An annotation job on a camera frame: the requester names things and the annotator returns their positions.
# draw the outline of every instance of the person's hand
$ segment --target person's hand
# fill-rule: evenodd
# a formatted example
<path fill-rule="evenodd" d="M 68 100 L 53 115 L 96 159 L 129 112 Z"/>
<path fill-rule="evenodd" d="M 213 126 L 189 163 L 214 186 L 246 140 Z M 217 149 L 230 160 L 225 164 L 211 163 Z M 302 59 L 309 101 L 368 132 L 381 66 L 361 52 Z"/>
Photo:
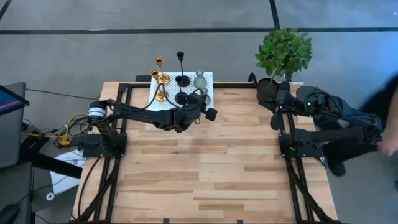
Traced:
<path fill-rule="evenodd" d="M 379 143 L 379 151 L 387 156 L 392 156 L 398 151 L 398 130 L 387 127 L 381 134 L 383 142 Z"/>

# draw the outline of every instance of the potted plant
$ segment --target potted plant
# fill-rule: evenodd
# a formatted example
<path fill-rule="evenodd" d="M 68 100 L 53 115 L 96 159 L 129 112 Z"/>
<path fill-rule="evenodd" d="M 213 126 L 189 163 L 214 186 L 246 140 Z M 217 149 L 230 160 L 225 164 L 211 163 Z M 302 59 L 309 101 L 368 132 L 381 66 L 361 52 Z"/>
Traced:
<path fill-rule="evenodd" d="M 307 69 L 312 58 L 311 38 L 308 34 L 298 34 L 297 29 L 275 30 L 264 38 L 264 45 L 259 46 L 259 60 L 256 66 L 265 68 L 271 78 L 263 78 L 257 84 L 257 97 L 260 101 L 273 101 L 278 92 L 275 77 L 285 77 L 292 81 L 294 72 Z"/>

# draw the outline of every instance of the green leaves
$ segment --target green leaves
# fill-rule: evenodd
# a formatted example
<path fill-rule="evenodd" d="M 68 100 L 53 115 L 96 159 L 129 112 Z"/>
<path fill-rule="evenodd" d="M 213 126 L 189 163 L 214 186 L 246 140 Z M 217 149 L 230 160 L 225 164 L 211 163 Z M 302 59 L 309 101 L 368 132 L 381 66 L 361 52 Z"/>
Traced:
<path fill-rule="evenodd" d="M 297 29 L 275 30 L 264 37 L 264 45 L 259 46 L 255 55 L 256 66 L 265 68 L 269 76 L 292 75 L 302 68 L 308 69 L 312 58 L 312 39 L 308 34 L 298 34 Z"/>

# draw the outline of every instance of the wooden tabletop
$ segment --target wooden tabletop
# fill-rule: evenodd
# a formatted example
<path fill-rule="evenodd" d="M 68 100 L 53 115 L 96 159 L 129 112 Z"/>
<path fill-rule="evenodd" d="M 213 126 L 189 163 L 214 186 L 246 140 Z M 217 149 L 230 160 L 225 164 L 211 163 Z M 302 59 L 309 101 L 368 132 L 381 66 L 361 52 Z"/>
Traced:
<path fill-rule="evenodd" d="M 118 85 L 104 83 L 101 100 L 116 99 Z M 291 87 L 295 95 L 299 85 Z M 279 132 L 269 125 L 271 112 L 258 105 L 255 89 L 215 88 L 214 93 L 217 119 L 209 122 L 202 115 L 199 125 L 181 134 L 127 122 L 113 223 L 161 223 L 164 218 L 171 223 L 295 223 Z M 131 105 L 145 106 L 148 97 L 148 88 L 135 88 Z M 294 120 L 296 128 L 315 129 L 310 118 Z M 95 160 L 85 163 L 75 217 L 81 186 Z M 98 191 L 103 161 L 87 181 L 82 211 Z M 337 219 L 325 168 L 314 158 L 303 158 L 303 163 L 310 193 Z M 106 195 L 102 218 L 107 201 Z M 300 206 L 306 218 L 301 195 Z"/>

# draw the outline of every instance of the computer monitor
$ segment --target computer monitor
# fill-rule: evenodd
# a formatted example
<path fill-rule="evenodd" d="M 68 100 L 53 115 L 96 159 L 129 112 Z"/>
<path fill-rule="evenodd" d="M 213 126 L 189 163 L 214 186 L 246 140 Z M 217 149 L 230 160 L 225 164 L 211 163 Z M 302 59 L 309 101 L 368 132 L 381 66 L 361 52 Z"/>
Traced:
<path fill-rule="evenodd" d="M 29 105 L 29 101 L 0 85 L 0 115 L 21 109 Z"/>

